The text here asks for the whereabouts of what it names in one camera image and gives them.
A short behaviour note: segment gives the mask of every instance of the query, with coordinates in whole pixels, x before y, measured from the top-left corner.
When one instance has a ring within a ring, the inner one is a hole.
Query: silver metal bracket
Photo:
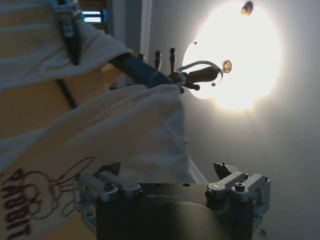
[[[95,235],[97,225],[94,206],[97,198],[102,202],[111,203],[118,198],[120,191],[127,199],[133,199],[142,193],[139,184],[127,182],[108,171],[96,175],[78,175],[72,182],[72,188],[74,209],[81,214],[83,223]]]
[[[262,222],[263,215],[270,208],[271,181],[266,175],[235,171],[218,182],[209,183],[205,196],[208,200],[222,200],[228,192],[231,199],[237,203],[254,201],[253,231],[257,230]]]
[[[238,182],[243,182],[247,178],[247,173],[235,171],[218,182],[209,183],[206,197],[214,200],[222,200],[226,197],[226,194],[231,190],[232,186]]]
[[[238,203],[246,203],[252,199],[258,203],[267,204],[270,201],[271,181],[266,175],[254,174],[241,184],[231,188],[231,198]]]

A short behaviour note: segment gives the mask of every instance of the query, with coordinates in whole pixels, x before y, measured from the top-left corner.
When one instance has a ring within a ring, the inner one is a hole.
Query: metal clamp
[[[117,186],[126,199],[133,199],[141,196],[142,194],[140,185],[138,183],[128,182],[112,174],[111,172],[102,171],[97,175],[97,177],[106,183],[112,183]]]
[[[271,181],[266,175],[254,174],[240,184],[231,188],[231,198],[238,203],[246,203],[252,199],[261,204],[270,202]]]
[[[65,4],[59,4],[58,0],[48,0],[48,3],[57,20],[78,19],[81,13],[78,0],[64,0]]]
[[[235,171],[218,182],[209,183],[207,186],[207,191],[205,192],[205,196],[207,199],[211,200],[224,199],[227,192],[231,190],[235,183],[243,182],[246,179],[248,179],[247,173]]]
[[[111,203],[118,198],[118,192],[127,199],[141,196],[142,191],[137,183],[127,182],[108,171],[96,175],[83,173],[72,182],[73,206],[81,214],[83,223],[93,234],[97,234],[94,205],[97,198],[102,202]]]

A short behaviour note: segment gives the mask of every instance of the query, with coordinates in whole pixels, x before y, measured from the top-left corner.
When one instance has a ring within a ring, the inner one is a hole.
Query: bright light fixture
[[[242,15],[243,4],[231,2],[214,10],[196,41],[187,48],[182,62],[185,66],[207,60],[222,68],[223,62],[230,60],[232,71],[224,74],[221,84],[212,87],[209,82],[200,82],[200,90],[190,92],[231,110],[248,108],[268,94],[281,67],[281,44],[271,19],[256,5],[250,16]],[[196,66],[188,72],[204,67],[207,66]]]

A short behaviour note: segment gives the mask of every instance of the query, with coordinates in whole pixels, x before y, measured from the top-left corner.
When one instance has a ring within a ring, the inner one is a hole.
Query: bolt
[[[207,191],[205,191],[205,197],[208,200],[214,200],[215,199],[215,192],[212,191],[211,189],[208,189]]]
[[[245,185],[241,182],[237,182],[235,185],[234,185],[234,188],[237,192],[244,192],[245,191]]]
[[[104,190],[109,192],[111,191],[112,189],[114,189],[114,185],[112,183],[105,183],[104,184]]]

